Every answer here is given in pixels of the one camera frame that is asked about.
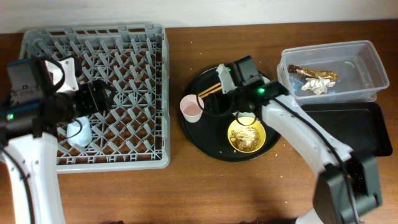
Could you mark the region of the yellow bowl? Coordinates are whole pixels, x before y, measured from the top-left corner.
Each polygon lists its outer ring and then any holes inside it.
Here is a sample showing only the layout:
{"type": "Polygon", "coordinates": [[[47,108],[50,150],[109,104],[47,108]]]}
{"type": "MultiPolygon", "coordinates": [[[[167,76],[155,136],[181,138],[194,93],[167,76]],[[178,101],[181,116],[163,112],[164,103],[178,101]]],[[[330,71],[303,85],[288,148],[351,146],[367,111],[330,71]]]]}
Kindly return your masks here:
{"type": "MultiPolygon", "coordinates": [[[[240,117],[240,118],[234,120],[228,128],[228,132],[227,132],[228,141],[232,145],[231,141],[229,140],[232,130],[239,129],[239,128],[246,128],[246,127],[255,128],[259,133],[261,142],[259,143],[257,148],[254,151],[252,151],[252,152],[256,152],[256,151],[260,150],[260,148],[264,145],[264,143],[266,141],[266,130],[263,127],[263,125],[261,124],[261,122],[258,121],[257,119],[254,119],[251,117],[240,117]]],[[[242,151],[237,150],[233,145],[232,145],[232,147],[234,148],[234,152],[242,152],[242,151]]]]}

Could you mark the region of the light blue plastic cup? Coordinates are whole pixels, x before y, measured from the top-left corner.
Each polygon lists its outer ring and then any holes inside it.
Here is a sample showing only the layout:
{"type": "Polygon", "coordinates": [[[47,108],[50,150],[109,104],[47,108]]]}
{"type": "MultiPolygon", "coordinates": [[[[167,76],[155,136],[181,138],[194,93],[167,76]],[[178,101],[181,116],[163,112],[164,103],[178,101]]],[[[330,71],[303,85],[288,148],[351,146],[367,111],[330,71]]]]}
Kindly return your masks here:
{"type": "Polygon", "coordinates": [[[79,117],[67,126],[67,141],[71,146],[86,147],[93,140],[90,120],[79,117]]]}

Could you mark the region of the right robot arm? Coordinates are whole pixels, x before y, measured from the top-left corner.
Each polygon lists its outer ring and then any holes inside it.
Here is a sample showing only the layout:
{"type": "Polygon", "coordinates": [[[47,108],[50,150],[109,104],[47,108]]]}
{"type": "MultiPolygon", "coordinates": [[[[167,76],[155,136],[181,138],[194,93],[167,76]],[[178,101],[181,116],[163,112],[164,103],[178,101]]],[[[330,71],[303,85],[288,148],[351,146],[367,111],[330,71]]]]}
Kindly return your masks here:
{"type": "Polygon", "coordinates": [[[317,178],[313,207],[296,223],[360,223],[382,205],[377,159],[334,138],[277,80],[265,81],[251,56],[216,68],[229,113],[252,113],[283,136],[317,178]]]}

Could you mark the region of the food scraps pile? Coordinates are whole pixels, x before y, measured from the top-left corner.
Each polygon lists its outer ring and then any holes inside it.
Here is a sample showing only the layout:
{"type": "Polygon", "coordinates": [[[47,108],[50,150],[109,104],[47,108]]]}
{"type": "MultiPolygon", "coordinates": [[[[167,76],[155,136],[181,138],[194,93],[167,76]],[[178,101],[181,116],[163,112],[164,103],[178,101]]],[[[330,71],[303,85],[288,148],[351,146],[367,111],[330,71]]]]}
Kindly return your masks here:
{"type": "Polygon", "coordinates": [[[229,140],[237,150],[242,152],[254,151],[261,142],[258,131],[252,127],[232,130],[229,140]]]}

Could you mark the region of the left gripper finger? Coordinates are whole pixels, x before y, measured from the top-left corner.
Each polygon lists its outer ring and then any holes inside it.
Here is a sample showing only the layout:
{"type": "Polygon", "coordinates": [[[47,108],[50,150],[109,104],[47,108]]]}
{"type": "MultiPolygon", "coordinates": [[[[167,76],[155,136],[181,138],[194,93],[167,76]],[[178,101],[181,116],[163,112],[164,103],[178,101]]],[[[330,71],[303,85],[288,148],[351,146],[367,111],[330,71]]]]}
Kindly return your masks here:
{"type": "Polygon", "coordinates": [[[110,93],[108,95],[105,95],[104,97],[104,102],[106,105],[106,109],[111,109],[112,105],[114,104],[114,97],[115,97],[115,93],[110,93]]]}
{"type": "Polygon", "coordinates": [[[96,93],[110,91],[112,95],[116,94],[116,89],[103,80],[93,80],[93,88],[96,93]]]}

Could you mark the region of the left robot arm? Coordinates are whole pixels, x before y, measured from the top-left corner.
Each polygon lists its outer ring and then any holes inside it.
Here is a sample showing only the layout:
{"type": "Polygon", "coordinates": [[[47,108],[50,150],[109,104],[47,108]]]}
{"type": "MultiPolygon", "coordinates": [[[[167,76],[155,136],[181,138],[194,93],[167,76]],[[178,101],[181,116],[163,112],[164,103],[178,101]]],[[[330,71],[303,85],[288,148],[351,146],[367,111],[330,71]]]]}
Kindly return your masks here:
{"type": "Polygon", "coordinates": [[[103,80],[79,84],[74,56],[7,65],[12,89],[1,103],[1,156],[9,171],[16,223],[64,223],[57,178],[57,127],[74,147],[92,140],[88,116],[111,109],[116,89],[103,80]]]}

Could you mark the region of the white tissue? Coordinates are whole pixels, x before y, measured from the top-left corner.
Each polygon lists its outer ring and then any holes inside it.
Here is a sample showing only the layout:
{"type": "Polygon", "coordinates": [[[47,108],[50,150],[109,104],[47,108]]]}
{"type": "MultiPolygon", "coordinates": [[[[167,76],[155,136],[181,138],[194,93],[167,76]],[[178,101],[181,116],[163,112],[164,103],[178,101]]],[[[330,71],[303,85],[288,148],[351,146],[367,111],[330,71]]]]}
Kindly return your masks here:
{"type": "Polygon", "coordinates": [[[327,93],[328,89],[333,87],[336,82],[328,78],[306,78],[306,83],[301,87],[302,91],[311,91],[315,95],[327,93]]]}

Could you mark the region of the pink plastic cup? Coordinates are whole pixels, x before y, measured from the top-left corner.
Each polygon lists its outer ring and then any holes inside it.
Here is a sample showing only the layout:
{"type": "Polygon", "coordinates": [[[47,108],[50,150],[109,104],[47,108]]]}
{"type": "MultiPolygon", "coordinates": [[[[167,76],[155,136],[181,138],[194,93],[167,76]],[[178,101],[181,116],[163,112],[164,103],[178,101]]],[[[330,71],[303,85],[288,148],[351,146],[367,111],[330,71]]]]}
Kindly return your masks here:
{"type": "Polygon", "coordinates": [[[196,123],[200,120],[204,107],[203,100],[196,95],[186,95],[180,101],[180,111],[189,123],[196,123]]]}

